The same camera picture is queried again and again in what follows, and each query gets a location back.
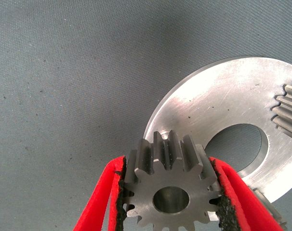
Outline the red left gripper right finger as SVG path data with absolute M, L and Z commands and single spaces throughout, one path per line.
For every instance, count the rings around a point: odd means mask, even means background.
M 209 160 L 222 187 L 222 197 L 218 202 L 216 212 L 221 230 L 283 230 L 233 167 L 214 157 L 210 157 Z

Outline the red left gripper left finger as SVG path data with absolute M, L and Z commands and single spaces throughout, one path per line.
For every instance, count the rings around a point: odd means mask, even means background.
M 117 157 L 106 165 L 73 230 L 100 231 L 107 209 L 109 210 L 107 229 L 123 230 L 123 222 L 126 218 L 123 209 L 125 171 L 125 156 Z

